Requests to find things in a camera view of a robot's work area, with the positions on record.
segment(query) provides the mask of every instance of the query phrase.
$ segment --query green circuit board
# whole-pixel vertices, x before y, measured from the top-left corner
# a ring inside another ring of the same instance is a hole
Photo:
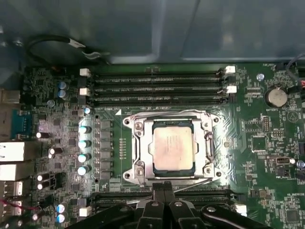
[[[162,72],[205,72],[218,71],[228,64],[167,64],[167,65],[118,65],[90,68],[96,74],[134,74],[147,71]],[[77,101],[79,68],[67,68],[54,75],[43,68],[28,69],[25,80],[32,84],[30,92],[33,114],[33,134],[37,131],[52,133],[53,139],[43,142],[43,158],[37,161],[38,172],[64,172],[63,188],[56,191],[36,191],[34,198],[47,194],[56,196],[55,206],[63,201],[69,205],[69,220],[59,224],[56,213],[50,209],[37,226],[39,228],[63,228],[79,220],[78,209],[81,200],[94,192],[147,192],[149,187],[139,187],[123,179],[123,173],[132,166],[131,130],[123,125],[124,118],[143,111],[181,111],[187,109],[206,110],[220,117],[220,123],[213,129],[215,166],[223,175],[216,182],[197,189],[230,188],[244,193],[247,216],[273,228],[304,228],[305,178],[303,168],[295,163],[278,164],[272,158],[279,156],[305,160],[299,148],[303,143],[304,121],[300,93],[288,94],[283,107],[271,107],[265,102],[265,95],[273,86],[283,88],[295,84],[284,71],[276,71],[272,63],[234,64],[236,72],[234,85],[237,93],[234,99],[223,104],[194,104],[152,106],[92,106],[94,113],[85,115],[84,106]],[[257,80],[263,74],[264,79]],[[58,98],[58,83],[69,84],[69,99]],[[48,107],[47,101],[55,102]],[[79,136],[80,125],[90,126],[91,133]],[[83,150],[91,153],[86,162],[92,168],[83,177],[77,175],[81,164],[77,142],[91,140],[92,146]],[[48,159],[48,148],[60,146],[64,153]],[[110,152],[111,160],[103,164],[97,155]]]

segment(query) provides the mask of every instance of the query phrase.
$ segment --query cpu socket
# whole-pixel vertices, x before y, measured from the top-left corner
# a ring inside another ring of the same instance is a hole
[[[140,112],[124,118],[132,131],[132,168],[124,179],[141,186],[219,179],[213,142],[213,127],[219,123],[218,116],[197,110]]]

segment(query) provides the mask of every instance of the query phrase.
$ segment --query red wire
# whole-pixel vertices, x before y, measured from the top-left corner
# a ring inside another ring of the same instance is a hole
[[[17,204],[13,204],[13,203],[10,203],[4,199],[0,199],[0,202],[3,203],[3,204],[6,204],[6,205],[11,205],[12,207],[15,207],[15,208],[20,208],[22,210],[37,210],[38,207],[24,207],[24,206],[19,206]]]

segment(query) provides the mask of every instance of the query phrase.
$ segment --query motherboard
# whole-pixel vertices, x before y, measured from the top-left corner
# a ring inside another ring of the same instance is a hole
[[[197,209],[305,228],[295,85],[273,63],[27,68],[22,90],[1,94],[0,162],[28,162],[0,165],[0,193],[34,208],[29,227],[61,229],[171,181]]]

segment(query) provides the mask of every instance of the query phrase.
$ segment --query sata port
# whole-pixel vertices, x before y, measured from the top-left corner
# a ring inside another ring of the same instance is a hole
[[[278,157],[276,163],[279,165],[288,165],[290,164],[290,158],[288,157]]]

